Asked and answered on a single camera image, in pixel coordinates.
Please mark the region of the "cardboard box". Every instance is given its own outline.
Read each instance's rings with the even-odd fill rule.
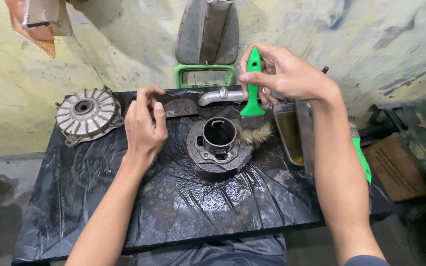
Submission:
[[[373,144],[364,154],[393,201],[426,195],[426,181],[418,170],[417,160],[402,148],[399,134]]]

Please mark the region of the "green metal frame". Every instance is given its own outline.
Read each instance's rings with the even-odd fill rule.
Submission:
[[[183,84],[183,73],[191,71],[226,71],[226,82],[223,84],[203,84],[203,85],[188,85]],[[175,67],[175,85],[177,88],[204,88],[204,87],[221,87],[230,86],[233,82],[235,69],[234,65],[184,65],[179,63]]]

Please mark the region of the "wall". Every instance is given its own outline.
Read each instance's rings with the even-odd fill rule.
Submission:
[[[341,87],[350,115],[426,99],[426,0],[237,0],[248,43],[289,47]],[[55,59],[12,32],[0,1],[0,155],[44,151],[54,103],[83,88],[174,88],[186,0],[78,0]]]

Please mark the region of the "black plastic sheet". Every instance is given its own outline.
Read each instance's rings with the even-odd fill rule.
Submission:
[[[217,88],[168,90],[157,99],[190,98]],[[124,114],[135,92],[114,93]],[[124,254],[173,244],[226,240],[278,232],[286,226],[324,225],[314,180],[286,160],[278,132],[254,151],[240,174],[221,183],[196,177],[188,163],[186,136],[192,125],[214,116],[238,118],[242,107],[198,107],[199,116],[169,119],[169,138],[143,178]],[[66,258],[110,186],[126,152],[124,128],[68,148],[55,128],[16,244],[14,263]],[[392,203],[374,176],[371,213],[382,219]]]

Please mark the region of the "left hand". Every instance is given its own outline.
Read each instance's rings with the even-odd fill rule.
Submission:
[[[155,85],[139,88],[137,99],[132,101],[124,119],[128,147],[124,157],[147,166],[151,165],[168,136],[164,107],[153,93],[163,95],[165,91]]]

